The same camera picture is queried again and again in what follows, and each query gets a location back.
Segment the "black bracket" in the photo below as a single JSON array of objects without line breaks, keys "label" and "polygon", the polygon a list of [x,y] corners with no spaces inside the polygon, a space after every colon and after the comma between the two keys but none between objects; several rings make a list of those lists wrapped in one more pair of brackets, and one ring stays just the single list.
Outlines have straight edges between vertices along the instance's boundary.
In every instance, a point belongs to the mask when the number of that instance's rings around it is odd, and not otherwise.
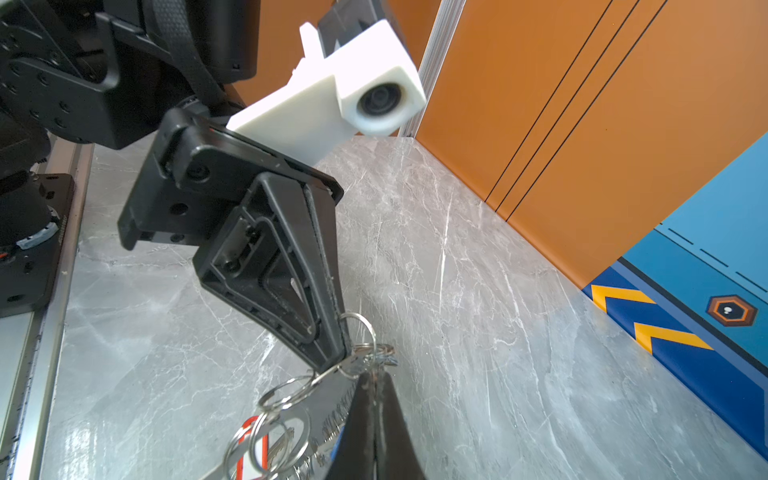
[{"label": "black bracket", "polygon": [[[157,99],[151,85],[142,84],[137,69],[144,66],[149,71],[159,61],[116,42],[113,20],[104,13],[97,15],[108,60],[108,72],[101,83],[94,82],[95,76],[79,74],[74,67],[64,68],[68,64],[63,60],[54,65],[35,55],[23,55],[49,45],[36,45],[36,35],[22,35],[26,30],[19,29],[14,37],[19,45],[0,55],[0,97],[19,116],[26,115],[57,136],[78,143],[88,140],[117,149],[151,133],[160,119],[152,105]],[[52,40],[49,43],[50,48],[57,45]]]},{"label": "black bracket", "polygon": [[332,177],[173,109],[118,221],[138,240],[198,245],[200,283],[317,371],[349,353]]}]

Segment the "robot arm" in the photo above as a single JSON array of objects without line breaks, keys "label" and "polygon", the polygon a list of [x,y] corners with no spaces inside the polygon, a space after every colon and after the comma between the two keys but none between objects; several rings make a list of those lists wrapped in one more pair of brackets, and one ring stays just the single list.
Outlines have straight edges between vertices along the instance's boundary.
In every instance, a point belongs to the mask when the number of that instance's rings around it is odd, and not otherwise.
[{"label": "robot arm", "polygon": [[303,25],[305,56],[288,85],[227,128],[170,111],[118,221],[128,249],[139,240],[199,246],[203,287],[318,372],[348,356],[350,344],[336,260],[343,190],[309,165],[357,131],[391,133],[425,104],[392,24],[373,20],[343,45],[344,29]]}]

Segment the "yellow chevron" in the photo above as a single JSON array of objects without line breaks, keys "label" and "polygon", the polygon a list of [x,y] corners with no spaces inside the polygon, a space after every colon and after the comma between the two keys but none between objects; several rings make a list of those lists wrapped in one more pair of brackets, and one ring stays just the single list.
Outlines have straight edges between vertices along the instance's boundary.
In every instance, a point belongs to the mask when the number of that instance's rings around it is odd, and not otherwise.
[{"label": "yellow chevron", "polygon": [[645,325],[643,323],[634,324],[634,338],[651,355],[654,354],[654,349],[650,344],[650,339],[669,340],[670,342],[697,346],[700,349],[712,350],[711,346],[704,343],[702,339],[693,333],[678,332],[677,330],[663,329],[660,326]]},{"label": "yellow chevron", "polygon": [[615,286],[592,286],[592,301],[607,313],[605,306],[606,298],[618,298],[622,300],[632,300],[633,302],[656,303],[640,290],[630,290],[628,288],[616,288]]},{"label": "yellow chevron", "polygon": [[[605,299],[607,298],[618,298],[642,303],[656,303],[640,290],[616,288],[615,286],[592,286],[592,301],[604,312],[607,312],[605,304]],[[677,330],[661,328],[660,326],[645,325],[644,323],[634,324],[634,338],[637,340],[637,343],[640,343],[651,355],[653,355],[654,349],[650,343],[650,339],[668,340],[670,342],[712,350],[711,346],[707,345],[693,333],[679,332]]]}]

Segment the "camera lens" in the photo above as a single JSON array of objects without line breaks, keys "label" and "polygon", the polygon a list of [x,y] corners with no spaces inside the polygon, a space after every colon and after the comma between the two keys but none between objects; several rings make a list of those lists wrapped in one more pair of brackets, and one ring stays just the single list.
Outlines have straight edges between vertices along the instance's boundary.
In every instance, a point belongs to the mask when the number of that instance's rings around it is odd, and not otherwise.
[{"label": "camera lens", "polygon": [[400,103],[400,87],[397,84],[381,84],[371,88],[360,98],[360,109],[372,117],[386,115]]}]

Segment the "key ring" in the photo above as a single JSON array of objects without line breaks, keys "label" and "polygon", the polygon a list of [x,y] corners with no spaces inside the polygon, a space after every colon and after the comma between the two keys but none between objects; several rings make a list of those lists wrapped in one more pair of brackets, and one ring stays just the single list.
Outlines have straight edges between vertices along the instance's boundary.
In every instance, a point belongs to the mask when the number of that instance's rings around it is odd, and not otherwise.
[{"label": "key ring", "polygon": [[[342,313],[339,316],[339,319],[348,319],[348,318],[353,318],[353,319],[359,320],[363,325],[366,326],[366,328],[368,329],[368,331],[371,334],[371,340],[372,340],[371,343],[361,343],[359,345],[355,345],[353,347],[353,350],[354,349],[360,350],[360,348],[365,349],[367,347],[371,347],[372,355],[371,355],[370,365],[369,365],[368,368],[372,368],[376,364],[376,356],[378,354],[377,345],[376,345],[376,331],[373,329],[373,325],[371,325],[371,322],[368,321],[367,318],[365,318],[364,316],[360,315],[359,313],[356,313],[356,312],[345,312],[345,313]],[[395,349],[394,349],[394,347],[391,347],[391,346],[389,346],[389,347],[391,349],[391,352],[386,350],[385,354],[391,355],[392,353],[394,353]],[[342,365],[343,362],[344,362],[344,360],[342,360],[341,362],[339,362],[336,365],[332,366],[331,368],[327,369],[325,372],[321,373],[318,376],[315,376],[315,375],[301,375],[301,376],[293,377],[292,379],[289,379],[288,381],[281,383],[280,385],[270,389],[267,393],[262,395],[261,398],[259,399],[259,401],[257,402],[257,405],[264,412],[275,412],[277,410],[287,410],[287,409],[291,408],[292,406],[296,405],[297,403],[302,402],[308,396],[310,396],[312,394],[312,392],[315,390],[315,388],[327,376],[329,376],[329,375],[331,375],[331,374],[333,374],[333,373],[335,373],[337,371],[340,371],[342,369],[341,365]],[[342,374],[344,376],[346,376],[347,378],[349,378],[349,373],[342,371]],[[304,384],[304,386],[302,386],[297,392],[294,392],[294,393],[292,393],[292,394],[290,394],[290,395],[288,395],[286,397],[283,397],[282,399],[280,399],[280,400],[278,400],[276,402],[268,403],[269,400],[275,395],[275,393],[278,390],[280,390],[282,388],[285,388],[285,387],[287,387],[288,385],[290,385],[292,383],[295,383],[295,382],[298,382],[298,381],[304,380],[304,379],[308,379],[309,382]]]},{"label": "key ring", "polygon": [[280,462],[276,463],[275,466],[272,468],[264,468],[263,465],[259,463],[258,455],[256,453],[256,443],[259,439],[264,437],[264,435],[251,435],[250,439],[248,440],[248,456],[250,458],[250,462],[256,469],[257,473],[264,477],[264,480],[274,480],[279,474],[284,473],[289,468],[292,468],[296,462],[298,462],[304,456],[304,452],[306,452],[307,448],[310,446],[310,419],[307,416],[306,411],[299,409],[287,412],[286,414],[290,415],[286,419],[282,419],[283,412],[278,412],[277,418],[275,419],[270,418],[272,415],[274,415],[273,412],[262,415],[258,420],[256,420],[256,424],[253,426],[255,432],[259,433],[265,424],[266,426],[271,427],[273,423],[276,422],[283,426],[283,430],[285,430],[285,434],[287,435],[288,426],[286,425],[286,421],[299,419],[302,422],[303,426],[301,428],[301,437],[296,441],[296,446],[293,447],[292,450],[289,450],[288,448],[290,445],[286,445],[286,448],[283,450],[283,454],[280,457]]},{"label": "key ring", "polygon": [[[264,480],[274,480],[279,475],[292,468],[304,456],[304,453],[309,448],[310,435],[310,420],[307,417],[306,410],[292,410],[292,407],[306,400],[310,395],[312,395],[317,386],[325,378],[331,376],[333,373],[339,372],[347,379],[356,379],[365,370],[373,369],[373,367],[376,365],[376,359],[379,357],[379,355],[384,357],[392,357],[395,354],[395,347],[386,343],[378,344],[376,342],[376,331],[373,329],[373,325],[370,321],[368,321],[367,318],[355,312],[345,312],[339,316],[339,320],[348,318],[357,319],[368,329],[371,335],[371,342],[358,343],[354,345],[352,356],[346,357],[319,375],[314,373],[312,375],[301,375],[293,377],[292,379],[289,379],[279,384],[278,386],[273,387],[264,395],[262,395],[257,402],[257,405],[261,410],[261,414],[259,415],[258,420],[246,428],[240,428],[227,446],[227,450],[223,458],[223,472],[225,474],[225,478],[229,480],[232,479],[232,475],[230,474],[229,461],[232,455],[237,452],[240,440],[243,439],[246,435],[248,435],[247,454],[249,455],[253,467],[257,470],[259,475],[262,475]],[[354,369],[354,372],[350,373],[345,370],[345,367],[349,368],[350,366],[354,366],[355,362],[357,362],[361,357],[366,364],[360,371],[358,371],[358,369]],[[397,364],[396,360],[394,359],[390,359],[390,361],[393,365]],[[305,380],[306,383],[304,383],[304,385],[302,385],[297,391],[279,400],[270,402],[270,400],[281,389],[302,380]],[[284,419],[283,415],[285,415],[285,412],[289,410],[290,417]],[[283,427],[287,435],[288,427],[286,426],[285,421],[291,419],[299,419],[303,423],[300,440],[296,443],[296,446],[292,450],[289,450],[288,447],[286,447],[280,456],[280,461],[275,462],[272,468],[264,468],[258,462],[258,456],[256,453],[258,440],[266,435],[263,430],[271,429],[271,427],[277,424]]]}]

